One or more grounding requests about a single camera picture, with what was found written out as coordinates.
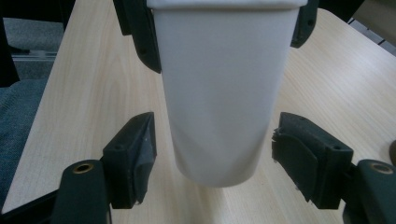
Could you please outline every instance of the gray fabric chair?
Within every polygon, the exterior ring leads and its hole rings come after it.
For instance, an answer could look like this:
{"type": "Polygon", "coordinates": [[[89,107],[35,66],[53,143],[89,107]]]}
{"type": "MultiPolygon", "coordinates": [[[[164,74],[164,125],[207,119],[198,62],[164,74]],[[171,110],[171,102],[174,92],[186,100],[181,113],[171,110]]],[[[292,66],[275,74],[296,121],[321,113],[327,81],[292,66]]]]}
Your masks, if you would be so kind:
{"type": "Polygon", "coordinates": [[[353,18],[396,46],[396,0],[365,0],[353,18]]]}
{"type": "Polygon", "coordinates": [[[26,79],[0,88],[0,209],[3,208],[46,79],[26,79]]]}

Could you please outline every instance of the white paper cup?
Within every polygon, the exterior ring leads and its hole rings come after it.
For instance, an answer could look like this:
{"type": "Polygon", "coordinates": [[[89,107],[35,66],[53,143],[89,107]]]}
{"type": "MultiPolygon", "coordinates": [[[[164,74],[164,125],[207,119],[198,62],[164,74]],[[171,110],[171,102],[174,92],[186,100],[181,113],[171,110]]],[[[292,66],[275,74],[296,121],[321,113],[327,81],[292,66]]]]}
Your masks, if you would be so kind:
{"type": "Polygon", "coordinates": [[[299,6],[306,2],[169,2],[148,0],[148,7],[177,167],[210,187],[242,183],[259,161],[299,6]]]}

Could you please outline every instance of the black plastic part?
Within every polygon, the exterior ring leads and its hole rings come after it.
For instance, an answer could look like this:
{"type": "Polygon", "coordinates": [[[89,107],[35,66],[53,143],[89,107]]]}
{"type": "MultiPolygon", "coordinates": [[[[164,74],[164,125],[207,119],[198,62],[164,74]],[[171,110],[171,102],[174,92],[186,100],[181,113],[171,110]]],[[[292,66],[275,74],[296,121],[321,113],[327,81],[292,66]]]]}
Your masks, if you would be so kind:
{"type": "Polygon", "coordinates": [[[55,190],[34,201],[24,204],[0,216],[2,224],[31,224],[31,223],[50,223],[53,205],[55,205],[55,190]]]}
{"type": "Polygon", "coordinates": [[[273,140],[274,160],[305,198],[319,209],[337,209],[353,150],[310,120],[284,112],[273,140]]]}
{"type": "Polygon", "coordinates": [[[154,19],[146,0],[113,0],[123,35],[132,35],[139,59],[161,73],[154,19]]]}
{"type": "Polygon", "coordinates": [[[105,172],[100,161],[79,161],[64,170],[51,224],[111,223],[105,172]]]}
{"type": "Polygon", "coordinates": [[[355,183],[370,223],[396,223],[396,167],[382,161],[360,161],[355,183]]]}
{"type": "Polygon", "coordinates": [[[142,203],[149,174],[157,156],[154,114],[136,116],[117,133],[103,150],[102,162],[112,191],[113,208],[132,208],[142,203]]]}
{"type": "Polygon", "coordinates": [[[300,7],[291,40],[291,46],[293,48],[302,46],[314,31],[315,24],[317,23],[318,2],[319,0],[308,0],[305,6],[300,7]]]}

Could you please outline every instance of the light wood grain surface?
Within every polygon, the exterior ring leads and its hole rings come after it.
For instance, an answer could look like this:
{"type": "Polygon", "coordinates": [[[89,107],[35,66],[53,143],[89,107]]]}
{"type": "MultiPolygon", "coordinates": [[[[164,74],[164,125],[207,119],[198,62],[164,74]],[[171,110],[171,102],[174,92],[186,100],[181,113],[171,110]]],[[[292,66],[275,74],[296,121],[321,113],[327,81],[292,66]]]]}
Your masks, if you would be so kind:
{"type": "Polygon", "coordinates": [[[64,168],[99,159],[128,119],[154,111],[158,157],[148,194],[132,210],[114,210],[114,223],[342,223],[343,205],[319,211],[273,162],[279,113],[311,119],[354,148],[354,162],[389,162],[395,95],[396,59],[320,10],[313,35],[290,52],[256,174],[232,188],[200,187],[176,168],[161,75],[121,35],[112,1],[77,0],[4,212],[57,189],[64,168]]]}

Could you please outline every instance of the chair cushion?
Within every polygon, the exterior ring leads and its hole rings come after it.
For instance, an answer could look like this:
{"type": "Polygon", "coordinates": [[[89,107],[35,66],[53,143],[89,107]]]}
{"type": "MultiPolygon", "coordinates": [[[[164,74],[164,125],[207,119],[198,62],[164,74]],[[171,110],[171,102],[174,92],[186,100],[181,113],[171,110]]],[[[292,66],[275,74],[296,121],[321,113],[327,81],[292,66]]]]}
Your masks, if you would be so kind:
{"type": "Polygon", "coordinates": [[[29,79],[0,88],[0,208],[6,200],[46,84],[46,79],[29,79]]]}

